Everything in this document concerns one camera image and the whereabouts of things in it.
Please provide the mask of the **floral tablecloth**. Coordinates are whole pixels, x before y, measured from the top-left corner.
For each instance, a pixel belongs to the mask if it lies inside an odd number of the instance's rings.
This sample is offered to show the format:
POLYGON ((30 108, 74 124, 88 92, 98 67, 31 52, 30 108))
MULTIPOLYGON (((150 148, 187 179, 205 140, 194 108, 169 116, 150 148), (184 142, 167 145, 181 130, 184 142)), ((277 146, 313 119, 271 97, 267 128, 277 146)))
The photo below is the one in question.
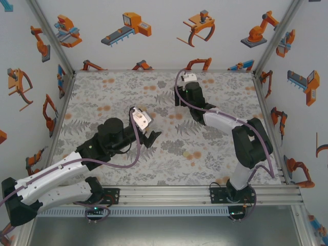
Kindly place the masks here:
POLYGON ((77 73, 53 162, 58 162, 97 132, 98 125, 116 117, 129 123, 129 109, 144 105, 154 121, 147 132, 161 132, 150 148, 116 155, 115 168, 91 172, 104 185, 225 184, 235 170, 231 136, 196 122, 188 108, 175 106, 174 72, 77 73))

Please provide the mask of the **thin aluminium table rail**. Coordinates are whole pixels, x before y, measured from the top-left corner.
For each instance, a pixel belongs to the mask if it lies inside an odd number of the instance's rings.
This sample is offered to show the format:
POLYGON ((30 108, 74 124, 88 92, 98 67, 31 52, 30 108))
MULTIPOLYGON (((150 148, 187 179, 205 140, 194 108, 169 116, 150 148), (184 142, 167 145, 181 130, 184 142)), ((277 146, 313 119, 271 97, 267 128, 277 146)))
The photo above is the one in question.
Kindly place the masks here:
MULTIPOLYGON (((75 74, 77 73, 106 73, 106 72, 174 72, 178 73, 181 69, 153 69, 153 70, 129 70, 129 69, 108 69, 108 70, 75 70, 75 74)), ((254 73, 253 70, 227 70, 227 69, 209 69, 209 70, 200 70, 193 69, 187 70, 187 72, 205 72, 205 73, 254 73)))

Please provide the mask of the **aluminium side rail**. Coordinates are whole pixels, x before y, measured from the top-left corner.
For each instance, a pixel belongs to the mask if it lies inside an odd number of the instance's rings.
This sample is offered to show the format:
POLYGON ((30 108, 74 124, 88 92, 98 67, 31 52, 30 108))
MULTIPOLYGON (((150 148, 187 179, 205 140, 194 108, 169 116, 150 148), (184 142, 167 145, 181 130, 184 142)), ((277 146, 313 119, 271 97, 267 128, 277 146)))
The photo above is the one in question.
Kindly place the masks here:
POLYGON ((278 170, 278 173, 279 173, 280 180, 284 185, 291 185, 292 183, 291 183, 291 180, 289 178, 286 166, 284 164, 284 159, 283 159, 283 155, 282 155, 282 152, 281 152, 281 147, 279 145, 280 141, 278 140, 278 138, 275 135, 275 128, 274 128, 274 125, 272 123, 269 108, 268 108, 267 103, 265 101, 265 96, 262 92, 262 87, 261 87, 260 81, 254 74, 252 74, 252 78, 253 78, 255 90, 256 90, 256 93, 257 93, 257 98, 258 98, 258 101, 259 101, 259 104, 260 104, 260 107, 261 107, 261 111, 262 111, 262 114, 263 114, 264 122, 265 122, 266 129, 267 129, 267 133, 268 133, 268 136, 271 140, 271 143, 272 143, 272 146, 273 146, 273 149, 274 149, 273 154, 274 154, 274 158, 275 158, 275 161, 276 161, 276 166, 277 166, 277 170, 278 170))
POLYGON ((57 146, 57 142, 58 142, 58 138, 60 136, 61 133, 61 129, 62 129, 62 125, 64 122, 64 118, 65 118, 65 113, 69 104, 69 100, 71 97, 71 93, 72 93, 72 89, 75 83, 75 77, 76 77, 76 73, 74 73, 73 75, 70 76, 69 81, 68 81, 68 87, 65 93, 65 100, 64 100, 64 104, 63 104, 63 108, 61 110, 61 113, 59 115, 55 130, 54 130, 54 135, 53 135, 53 140, 52 140, 52 145, 51 148, 49 150, 49 155, 48 155, 48 159, 47 162, 45 164, 45 167, 49 167, 52 165, 52 160, 53 160, 53 156, 54 156, 54 152, 57 146))

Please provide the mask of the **aluminium frame rail with slots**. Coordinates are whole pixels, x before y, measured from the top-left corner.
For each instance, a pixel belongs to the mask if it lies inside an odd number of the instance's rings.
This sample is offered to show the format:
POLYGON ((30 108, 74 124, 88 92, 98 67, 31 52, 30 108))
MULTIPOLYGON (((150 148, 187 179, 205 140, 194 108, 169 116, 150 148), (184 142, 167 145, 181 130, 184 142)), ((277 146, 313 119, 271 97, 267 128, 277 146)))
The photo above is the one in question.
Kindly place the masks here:
MULTIPOLYGON (((212 206, 209 186, 118 186, 118 207, 212 206)), ((257 204, 303 205, 296 185, 254 185, 257 204)))

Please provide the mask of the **aluminium corner post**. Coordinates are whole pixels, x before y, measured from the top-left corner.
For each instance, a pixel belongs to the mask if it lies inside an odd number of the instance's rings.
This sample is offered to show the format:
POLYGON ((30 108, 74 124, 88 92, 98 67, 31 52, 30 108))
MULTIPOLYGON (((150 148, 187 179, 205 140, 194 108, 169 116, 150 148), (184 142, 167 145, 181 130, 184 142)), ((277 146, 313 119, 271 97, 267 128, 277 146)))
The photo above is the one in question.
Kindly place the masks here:
POLYGON ((265 49, 261 59, 258 62, 258 65, 255 69, 254 76, 255 78, 259 78, 263 69, 265 68, 267 62, 271 58, 272 54, 274 53, 276 47, 278 46, 282 36, 286 33, 288 26, 290 25, 291 21, 295 17, 296 13, 298 12, 301 5, 305 2, 305 0, 292 0, 289 7, 287 8, 281 22, 278 24, 278 27, 269 41, 267 48, 265 49))
POLYGON ((37 19, 41 29, 43 30, 45 36, 48 38, 50 45, 53 47, 55 50, 56 54, 59 57, 59 60, 62 62, 64 65, 64 68, 66 69, 66 72, 73 77, 75 74, 74 69, 72 68, 67 56, 64 53, 64 50, 62 46, 60 45, 54 31, 52 30, 46 15, 44 14, 43 10, 41 9, 39 3, 37 0, 25 0, 31 9, 33 15, 37 19))

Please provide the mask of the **aluminium frame leg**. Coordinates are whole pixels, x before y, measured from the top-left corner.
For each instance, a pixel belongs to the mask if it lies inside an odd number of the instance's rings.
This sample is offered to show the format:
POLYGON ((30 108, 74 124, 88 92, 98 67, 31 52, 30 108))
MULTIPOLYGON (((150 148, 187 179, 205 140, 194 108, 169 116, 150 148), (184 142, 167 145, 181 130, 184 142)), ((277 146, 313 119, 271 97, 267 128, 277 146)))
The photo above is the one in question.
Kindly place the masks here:
POLYGON ((291 210, 300 246, 318 246, 305 206, 292 205, 291 210))

